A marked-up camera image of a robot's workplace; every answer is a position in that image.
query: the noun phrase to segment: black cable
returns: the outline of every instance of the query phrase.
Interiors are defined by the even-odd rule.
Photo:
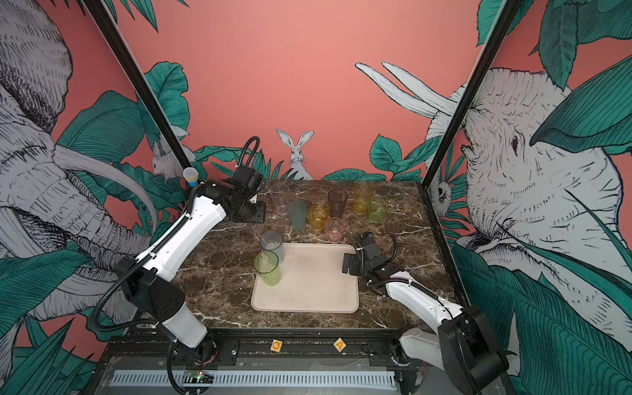
[[[244,156],[246,156],[246,153],[248,152],[248,146],[250,144],[252,144],[252,142],[256,142],[255,149],[250,151],[250,156],[248,157],[248,162],[246,162],[246,166],[250,166],[250,160],[255,155],[255,153],[257,153],[257,150],[259,149],[259,137],[258,136],[252,136],[251,138],[248,139],[246,144],[244,144],[243,149],[241,150],[241,154],[239,155],[239,160],[237,161],[237,167],[240,167],[241,164],[243,163],[243,158],[244,158]]]
[[[393,260],[395,260],[395,257],[397,257],[397,240],[395,240],[394,234],[389,233],[389,235],[391,235],[391,239],[393,240],[393,255],[386,260],[387,264],[390,264]]]
[[[186,212],[185,214],[191,214],[193,212],[193,201],[195,200],[195,193],[197,191],[198,188],[200,188],[202,184],[199,183],[198,185],[193,187],[193,190],[191,191],[191,194],[189,195],[189,200],[186,203]],[[171,239],[174,234],[176,234],[185,224],[186,224],[186,219],[181,220],[179,223],[177,223],[177,225],[175,225],[173,228],[171,228],[169,230],[169,232],[167,233],[167,235],[165,237],[162,238],[162,240],[157,243],[151,250],[151,253],[156,254],[161,248],[162,246],[165,245],[165,243],[167,243],[167,241],[169,241],[169,239]],[[101,311],[103,311],[103,307],[106,305],[107,301],[110,299],[110,297],[118,290],[118,288],[121,286],[121,284],[123,284],[125,281],[127,281],[138,269],[140,269],[144,264],[146,264],[150,259],[152,259],[152,254],[148,253],[147,255],[145,255],[143,257],[143,259],[139,260],[138,262],[136,262],[135,264],[133,264],[104,294],[103,296],[101,296],[101,299],[99,299],[99,302],[97,303],[96,306],[94,306],[94,311],[92,312],[92,315],[90,316],[90,318],[88,319],[88,324],[87,327],[89,330],[93,331],[93,332],[112,332],[112,331],[118,331],[120,329],[125,329],[129,326],[132,325],[138,325],[138,324],[151,324],[151,325],[156,325],[157,322],[155,320],[152,319],[138,319],[138,320],[132,320],[132,321],[127,321],[127,322],[123,322],[122,324],[116,324],[116,325],[102,325],[99,322],[99,315],[101,314]]]

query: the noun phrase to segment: rabbit illustration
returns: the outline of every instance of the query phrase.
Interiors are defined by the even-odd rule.
[[[307,170],[305,170],[305,168],[303,167],[303,161],[305,160],[305,157],[303,156],[303,154],[301,154],[301,147],[305,143],[310,141],[310,139],[314,136],[314,132],[311,130],[306,131],[301,135],[301,138],[298,139],[298,144],[294,145],[294,140],[292,140],[289,134],[280,129],[277,129],[276,131],[279,134],[279,138],[281,139],[282,143],[292,149],[292,155],[289,157],[292,165],[288,174],[296,173],[294,179],[313,179],[310,173],[308,173]]]

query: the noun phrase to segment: clear glass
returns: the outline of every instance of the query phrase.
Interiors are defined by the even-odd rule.
[[[276,183],[270,187],[270,196],[277,212],[282,216],[288,213],[289,187],[284,183]]]
[[[353,212],[356,214],[366,214],[368,206],[373,198],[373,185],[369,183],[356,182],[353,185]]]
[[[277,231],[265,232],[259,238],[259,245],[263,251],[274,252],[279,257],[279,263],[283,263],[285,252],[283,251],[283,235]]]
[[[279,258],[271,251],[261,251],[254,261],[255,270],[261,280],[269,286],[275,286],[281,281]]]
[[[307,205],[302,200],[292,200],[288,203],[289,221],[296,229],[305,226],[305,216],[307,215]]]
[[[389,210],[388,203],[380,197],[374,197],[368,207],[368,220],[374,224],[384,222],[384,217]]]
[[[325,221],[327,220],[327,209],[321,204],[312,204],[307,209],[307,219],[310,220],[310,226],[316,232],[325,229]]]
[[[325,222],[325,232],[329,243],[337,244],[344,236],[344,220],[338,217],[331,217]]]
[[[347,192],[337,186],[329,191],[327,201],[329,203],[329,216],[342,218],[344,215],[344,206],[347,204]]]

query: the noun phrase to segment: pink wall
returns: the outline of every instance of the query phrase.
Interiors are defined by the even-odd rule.
[[[317,179],[346,167],[380,173],[368,157],[378,134],[399,142],[406,154],[423,142],[429,125],[393,104],[355,63],[405,66],[449,95],[467,81],[481,48],[476,2],[188,4],[155,1],[159,33],[116,4],[118,26],[143,72],[162,61],[184,68],[191,121],[183,143],[193,150],[234,147],[256,134],[266,158],[285,160],[283,173],[289,148],[274,129],[295,142],[313,130],[303,154]]]

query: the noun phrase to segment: marble countertop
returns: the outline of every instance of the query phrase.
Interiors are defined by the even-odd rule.
[[[422,200],[412,182],[381,182],[375,194],[386,198],[389,212],[383,224],[372,224],[366,216],[351,209],[353,183],[333,181],[286,182],[291,199],[309,199],[324,203],[327,192],[336,184],[349,194],[344,220],[347,232],[343,243],[353,244],[353,234],[364,231],[376,234],[376,242],[389,256],[394,233],[398,241],[396,263],[435,293],[454,301],[453,287],[443,266],[439,249],[432,236]],[[268,230],[284,235],[285,242],[325,243],[323,231],[314,232],[308,224],[297,231],[287,216],[280,216],[269,193],[260,194],[267,204],[265,223],[238,224],[221,222],[201,240],[184,261],[173,280],[184,291],[190,310],[208,327],[250,328],[392,328],[425,324],[406,307],[387,296],[369,290],[359,281],[360,307],[355,313],[284,313],[260,312],[250,306],[255,284],[253,259],[259,253],[258,238]]]

